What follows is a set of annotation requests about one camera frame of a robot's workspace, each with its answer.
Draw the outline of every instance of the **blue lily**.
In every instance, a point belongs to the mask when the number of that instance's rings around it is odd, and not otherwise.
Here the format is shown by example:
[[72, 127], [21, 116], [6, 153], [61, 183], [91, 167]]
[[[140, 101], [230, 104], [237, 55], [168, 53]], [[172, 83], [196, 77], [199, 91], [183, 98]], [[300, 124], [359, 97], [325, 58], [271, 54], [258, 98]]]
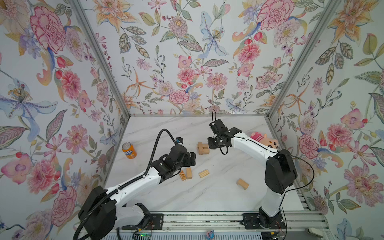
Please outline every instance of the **blue lily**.
[[220, 39], [224, 36], [224, 27], [221, 26], [219, 30], [213, 30], [211, 33], [211, 24], [212, 20], [209, 14], [206, 12], [202, 12], [200, 31], [203, 34], [202, 40], [207, 44], [208, 48], [204, 53], [200, 54], [198, 58], [207, 58], [211, 49], [214, 49], [219, 56], [229, 55], [229, 53], [225, 51], [225, 48], [217, 44], [217, 42], [220, 41]]
[[8, 85], [8, 95], [12, 99], [6, 98], [0, 94], [0, 109], [3, 109], [8, 118], [21, 116], [26, 118], [30, 125], [31, 130], [28, 134], [28, 141], [33, 141], [40, 132], [39, 125], [35, 121], [38, 113], [48, 114], [56, 109], [57, 102], [42, 101], [40, 103], [31, 103], [32, 100], [28, 86], [22, 82], [13, 79], [14, 85]]
[[234, 100], [229, 98], [227, 98], [225, 101], [227, 102], [227, 106], [230, 108], [230, 110], [234, 111], [235, 113], [237, 113], [238, 111], [241, 113], [246, 113], [249, 111], [241, 107], [241, 101], [233, 103]]

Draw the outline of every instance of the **small figurine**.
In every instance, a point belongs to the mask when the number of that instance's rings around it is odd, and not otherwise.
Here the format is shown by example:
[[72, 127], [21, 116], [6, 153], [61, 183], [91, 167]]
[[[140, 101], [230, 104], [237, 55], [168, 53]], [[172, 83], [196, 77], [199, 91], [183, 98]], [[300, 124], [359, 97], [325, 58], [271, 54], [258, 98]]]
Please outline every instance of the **small figurine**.
[[251, 134], [251, 138], [253, 140], [256, 140], [259, 143], [267, 146], [267, 147], [271, 147], [271, 148], [275, 148], [275, 149], [277, 149], [279, 147], [278, 141], [276, 139], [267, 138], [266, 134], [263, 135], [259, 132], [254, 132]]

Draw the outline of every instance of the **pink flower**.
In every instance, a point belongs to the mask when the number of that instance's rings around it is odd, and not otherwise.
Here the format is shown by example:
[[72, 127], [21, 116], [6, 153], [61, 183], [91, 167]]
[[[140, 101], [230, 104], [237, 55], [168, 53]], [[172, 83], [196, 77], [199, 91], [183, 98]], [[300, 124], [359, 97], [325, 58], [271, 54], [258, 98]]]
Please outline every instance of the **pink flower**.
[[257, 15], [256, 23], [261, 23], [260, 29], [277, 28], [288, 20], [294, 7], [291, 0], [267, 0]]
[[187, 22], [182, 17], [174, 17], [169, 21], [168, 24], [171, 32], [176, 36], [183, 37], [188, 31]]
[[182, 56], [182, 55], [179, 56], [179, 64], [178, 64], [179, 68], [189, 68], [191, 63], [192, 63], [192, 59], [189, 59], [186, 56]]
[[374, 207], [377, 202], [383, 203], [383, 195], [380, 192], [384, 190], [384, 185], [376, 182], [379, 179], [376, 174], [368, 176], [369, 168], [367, 165], [363, 165], [362, 168], [353, 166], [352, 172], [348, 169], [344, 171], [344, 178], [349, 181], [347, 184], [349, 196], [356, 197], [359, 203], [362, 203], [364, 197], [365, 204], [370, 207]]
[[355, 155], [353, 155], [353, 158], [356, 159], [357, 157], [360, 157], [360, 159], [364, 163], [364, 165], [367, 165], [366, 162], [368, 162], [372, 166], [375, 166], [376, 163], [374, 161], [372, 161], [371, 159], [367, 158], [367, 157], [375, 157], [375, 154], [373, 154], [373, 153], [364, 153], [369, 148], [369, 145], [364, 145], [360, 149], [359, 148], [359, 144], [360, 144], [359, 141], [355, 141], [355, 147], [352, 147], [350, 144], [347, 144], [349, 149], [352, 152], [356, 153]]
[[81, 91], [81, 94], [79, 95], [79, 106], [80, 109], [86, 112], [86, 108], [89, 108], [92, 106], [91, 100], [88, 97], [88, 94], [85, 90]]
[[96, 39], [99, 43], [107, 43], [104, 41], [105, 40], [104, 36], [99, 37], [99, 33], [95, 33], [95, 36], [96, 36]]
[[271, 86], [275, 82], [278, 82], [283, 77], [282, 74], [276, 74], [272, 71], [267, 71], [263, 76], [259, 76], [256, 78], [256, 88], [263, 89]]
[[195, 72], [192, 70], [192, 68], [184, 68], [180, 70], [179, 74], [177, 75], [177, 78], [187, 83], [192, 81], [193, 78], [195, 78]]
[[72, 126], [72, 131], [68, 130], [67, 134], [69, 137], [65, 138], [66, 148], [68, 150], [72, 149], [72, 154], [77, 154], [79, 153], [79, 148], [88, 146], [87, 130], [83, 128], [82, 124], [77, 125], [77, 127]]
[[240, 76], [242, 74], [244, 77], [248, 77], [253, 69], [254, 64], [253, 63], [245, 63], [243, 64], [239, 70], [237, 70], [237, 75]]
[[60, 227], [72, 215], [76, 200], [76, 190], [68, 186], [67, 190], [60, 191], [59, 196], [53, 202], [51, 210], [52, 224]]
[[358, 108], [353, 109], [348, 114], [344, 115], [340, 120], [350, 129], [359, 129], [364, 127], [361, 113]]
[[237, 88], [244, 90], [244, 89], [249, 88], [249, 85], [247, 84], [246, 81], [244, 81], [244, 79], [242, 79], [241, 81], [237, 81]]
[[35, 15], [30, 17], [31, 28], [40, 45], [57, 54], [65, 44], [65, 31], [60, 18], [46, 7], [35, 7]]
[[72, 71], [65, 71], [61, 77], [61, 87], [70, 99], [76, 99], [81, 90], [80, 78]]
[[62, 137], [62, 135], [59, 134], [59, 136], [58, 136], [58, 138], [57, 138], [57, 141], [56, 141], [56, 137], [53, 136], [53, 137], [52, 137], [52, 143], [53, 143], [53, 144], [50, 144], [50, 143], [45, 144], [45, 146], [46, 146], [47, 148], [52, 149], [52, 150], [49, 150], [48, 152], [45, 152], [45, 153], [44, 153], [44, 157], [46, 157], [46, 156], [52, 154], [52, 159], [53, 159], [54, 157], [56, 157], [56, 152], [61, 152], [61, 149], [59, 149], [59, 146], [60, 146], [63, 142], [66, 141], [65, 138], [64, 138], [63, 140], [61, 140], [61, 137]]
[[172, 92], [169, 95], [169, 100], [175, 104], [182, 104], [188, 101], [189, 93], [186, 93], [185, 90], [177, 90]]
[[327, 137], [336, 147], [345, 146], [353, 140], [352, 132], [341, 124], [331, 124], [328, 127]]
[[198, 69], [198, 68], [196, 68], [196, 71], [197, 71], [197, 75], [200, 75], [201, 74], [201, 76], [203, 76], [204, 77], [204, 73], [209, 73], [209, 72], [211, 72], [212, 71], [212, 69], [209, 69], [208, 70], [208, 67], [203, 67], [203, 66], [201, 66], [200, 67], [200, 70]]
[[99, 102], [103, 103], [103, 106], [106, 107], [108, 105], [108, 84], [107, 81], [104, 79], [102, 83], [98, 83], [96, 85], [97, 87], [97, 96], [96, 99], [99, 100]]
[[1, 172], [8, 178], [12, 179], [12, 182], [22, 184], [26, 176], [31, 170], [32, 162], [28, 154], [23, 154], [20, 159], [10, 161], [1, 168]]
[[313, 159], [319, 155], [317, 149], [319, 145], [316, 143], [316, 139], [310, 135], [304, 134], [299, 138], [300, 151], [305, 154], [309, 159]]
[[31, 170], [31, 177], [28, 178], [29, 192], [38, 194], [40, 190], [47, 190], [53, 181], [55, 173], [51, 161], [42, 160], [36, 163]]
[[152, 2], [148, 2], [149, 6], [153, 6], [153, 7], [151, 7], [151, 9], [154, 9], [155, 7], [160, 9], [160, 5], [162, 6], [162, 5], [167, 3], [167, 2], [164, 2], [164, 1], [161, 1], [161, 0], [151, 0], [151, 1]]
[[215, 89], [216, 91], [220, 90], [221, 88], [224, 88], [223, 86], [225, 86], [227, 84], [227, 77], [224, 76], [222, 73], [215, 73], [215, 75], [211, 74], [208, 78], [207, 78], [207, 83], [206, 85], [208, 87], [212, 87], [213, 89]]
[[260, 56], [260, 52], [259, 45], [256, 43], [247, 44], [240, 50], [237, 58], [241, 63], [250, 63]]

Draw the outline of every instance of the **wooden block stack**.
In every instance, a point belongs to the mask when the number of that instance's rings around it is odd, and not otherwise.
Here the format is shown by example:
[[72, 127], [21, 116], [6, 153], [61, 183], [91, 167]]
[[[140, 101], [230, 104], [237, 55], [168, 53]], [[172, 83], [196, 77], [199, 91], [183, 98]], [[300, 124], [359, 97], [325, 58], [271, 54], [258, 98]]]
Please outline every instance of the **wooden block stack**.
[[209, 154], [209, 146], [207, 143], [201, 143], [199, 142], [197, 144], [197, 147], [199, 149], [199, 155], [203, 155], [203, 154]]

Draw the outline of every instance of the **pink peony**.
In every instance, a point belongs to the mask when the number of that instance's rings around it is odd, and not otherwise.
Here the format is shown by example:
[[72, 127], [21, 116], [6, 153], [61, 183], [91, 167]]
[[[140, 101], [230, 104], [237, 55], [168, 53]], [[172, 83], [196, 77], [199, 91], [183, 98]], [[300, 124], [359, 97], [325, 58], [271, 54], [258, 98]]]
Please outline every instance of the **pink peony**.
[[282, 74], [276, 74], [272, 71], [267, 71], [263, 76], [256, 78], [256, 89], [263, 89], [271, 86], [272, 84], [278, 82], [283, 77]]
[[102, 83], [98, 83], [96, 85], [97, 87], [97, 96], [96, 99], [99, 100], [99, 102], [103, 103], [103, 106], [106, 107], [108, 105], [108, 84], [107, 81], [104, 79]]
[[362, 117], [360, 110], [358, 108], [353, 109], [347, 115], [344, 115], [341, 119], [341, 122], [350, 129], [359, 129], [364, 127], [362, 122]]
[[67, 190], [60, 191], [51, 210], [52, 224], [60, 227], [72, 215], [76, 200], [76, 190], [68, 186]]
[[261, 23], [260, 29], [277, 28], [291, 16], [295, 5], [291, 0], [267, 0], [257, 15], [256, 23]]
[[192, 63], [192, 59], [187, 58], [186, 56], [179, 56], [179, 64], [177, 65], [179, 68], [189, 68]]
[[256, 43], [247, 44], [240, 50], [237, 58], [241, 63], [250, 63], [260, 56], [260, 52], [259, 45]]
[[251, 73], [252, 69], [253, 69], [253, 66], [254, 66], [253, 63], [250, 63], [250, 64], [245, 63], [245, 64], [243, 64], [243, 65], [239, 68], [239, 70], [237, 70], [237, 75], [240, 76], [240, 74], [241, 74], [241, 75], [243, 75], [244, 77], [248, 77], [249, 74]]
[[20, 159], [8, 162], [1, 168], [1, 172], [8, 178], [12, 179], [12, 182], [22, 184], [26, 176], [31, 170], [32, 162], [28, 154], [23, 154]]
[[331, 124], [327, 133], [328, 140], [336, 147], [343, 147], [352, 141], [352, 132], [342, 124]]
[[31, 177], [28, 178], [29, 192], [38, 194], [40, 190], [47, 190], [53, 181], [55, 173], [51, 161], [42, 160], [37, 162], [31, 170]]
[[70, 99], [76, 99], [81, 90], [80, 78], [72, 71], [65, 71], [61, 77], [61, 87]]
[[319, 155], [317, 149], [319, 145], [316, 143], [316, 139], [310, 135], [304, 134], [299, 138], [300, 151], [305, 154], [309, 159], [313, 159]]
[[66, 137], [66, 147], [68, 150], [72, 149], [72, 154], [79, 153], [79, 148], [88, 146], [87, 140], [88, 135], [87, 130], [83, 128], [83, 125], [72, 126], [72, 131], [68, 130], [67, 134], [69, 137]]
[[185, 83], [192, 81], [194, 77], [195, 72], [192, 70], [192, 68], [183, 68], [177, 75], [177, 78]]
[[35, 15], [30, 17], [31, 28], [40, 45], [57, 54], [65, 45], [65, 31], [60, 18], [46, 7], [35, 7]]
[[222, 73], [215, 73], [215, 75], [211, 74], [208, 78], [207, 78], [207, 83], [206, 85], [208, 87], [212, 87], [213, 89], [215, 89], [216, 91], [220, 90], [221, 88], [224, 88], [223, 86], [225, 86], [227, 84], [227, 77], [224, 76]]
[[189, 93], [186, 93], [185, 90], [177, 90], [172, 92], [169, 95], [169, 100], [175, 104], [182, 104], [188, 101]]
[[376, 182], [379, 178], [376, 174], [368, 176], [369, 168], [367, 165], [363, 167], [353, 166], [352, 172], [348, 169], [344, 170], [344, 178], [349, 181], [347, 184], [347, 194], [356, 197], [359, 203], [362, 203], [364, 197], [365, 204], [374, 207], [377, 202], [383, 203], [383, 195], [380, 193], [384, 190], [384, 185]]
[[91, 100], [89, 99], [88, 94], [85, 90], [81, 91], [81, 94], [79, 95], [79, 106], [80, 109], [84, 112], [86, 111], [86, 108], [92, 106]]

